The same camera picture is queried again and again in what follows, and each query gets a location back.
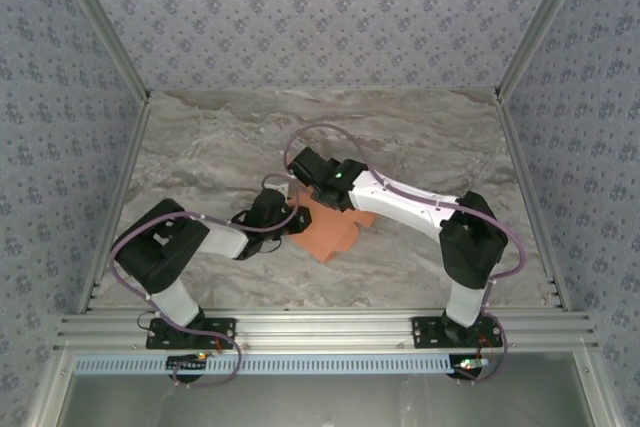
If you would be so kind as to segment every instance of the gray marble table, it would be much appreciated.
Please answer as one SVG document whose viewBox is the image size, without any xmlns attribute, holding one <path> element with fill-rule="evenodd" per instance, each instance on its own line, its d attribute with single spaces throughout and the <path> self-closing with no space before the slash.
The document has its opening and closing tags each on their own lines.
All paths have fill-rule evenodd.
<svg viewBox="0 0 640 427">
<path fill-rule="evenodd" d="M 511 158 L 489 92 L 447 90 L 258 90 L 155 93 L 119 232 L 165 197 L 188 210 L 229 218 L 247 208 L 260 179 L 281 171 L 289 135 L 310 122 L 356 134 L 386 175 L 461 195 L 473 189 L 529 251 L 525 270 L 500 281 L 492 305 L 550 305 Z M 297 142 L 323 156 L 357 158 L 332 131 Z M 511 268 L 510 244 L 496 271 Z M 196 254 L 183 274 L 205 307 L 443 307 L 450 282 L 438 245 L 379 218 L 356 245 L 321 264 L 292 242 L 238 262 Z M 138 305 L 109 272 L 96 306 Z"/>
</svg>

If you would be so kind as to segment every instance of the patterned wallpaper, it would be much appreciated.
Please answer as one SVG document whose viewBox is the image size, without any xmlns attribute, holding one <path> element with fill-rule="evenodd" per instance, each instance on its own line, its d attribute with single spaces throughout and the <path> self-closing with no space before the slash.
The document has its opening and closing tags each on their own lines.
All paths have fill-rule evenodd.
<svg viewBox="0 0 640 427">
<path fill-rule="evenodd" d="M 640 0 L 567 0 L 509 105 L 574 308 L 640 426 Z"/>
<path fill-rule="evenodd" d="M 0 425 L 74 311 L 138 111 L 76 0 L 0 0 Z"/>
<path fill-rule="evenodd" d="M 101 0 L 150 90 L 492 86 L 540 0 Z"/>
</svg>

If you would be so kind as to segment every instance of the wall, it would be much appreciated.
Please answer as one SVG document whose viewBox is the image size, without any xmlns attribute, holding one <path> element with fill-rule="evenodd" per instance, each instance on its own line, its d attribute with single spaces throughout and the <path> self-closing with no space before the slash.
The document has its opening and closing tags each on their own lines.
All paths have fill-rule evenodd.
<svg viewBox="0 0 640 427">
<path fill-rule="evenodd" d="M 76 0 L 0 0 L 0 425 L 86 279 L 138 111 Z"/>
<path fill-rule="evenodd" d="M 567 0 L 509 100 L 575 309 L 640 425 L 640 2 Z"/>
<path fill-rule="evenodd" d="M 101 0 L 150 90 L 492 86 L 539 0 Z"/>
</svg>

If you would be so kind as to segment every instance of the blue floral wallpaper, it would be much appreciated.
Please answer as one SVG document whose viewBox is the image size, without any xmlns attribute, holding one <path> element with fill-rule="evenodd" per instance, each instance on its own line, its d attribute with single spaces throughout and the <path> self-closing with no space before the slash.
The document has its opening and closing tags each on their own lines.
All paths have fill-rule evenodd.
<svg viewBox="0 0 640 427">
<path fill-rule="evenodd" d="M 566 0 L 508 103 L 574 308 L 640 425 L 640 0 Z"/>
<path fill-rule="evenodd" d="M 540 0 L 100 0 L 150 90 L 495 85 Z"/>
<path fill-rule="evenodd" d="M 76 0 L 0 0 L 0 425 L 77 308 L 138 103 Z"/>
</svg>

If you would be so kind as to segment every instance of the orange block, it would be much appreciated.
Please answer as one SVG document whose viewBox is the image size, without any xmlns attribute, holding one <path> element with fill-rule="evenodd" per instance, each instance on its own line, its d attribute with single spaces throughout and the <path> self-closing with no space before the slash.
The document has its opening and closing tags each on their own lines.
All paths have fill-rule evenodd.
<svg viewBox="0 0 640 427">
<path fill-rule="evenodd" d="M 300 205 L 311 212 L 311 225 L 301 234 L 287 238 L 307 250 L 320 262 L 328 262 L 338 252 L 346 252 L 360 236 L 358 225 L 371 227 L 376 214 L 359 210 L 339 212 L 311 199 L 310 191 L 300 192 Z"/>
</svg>

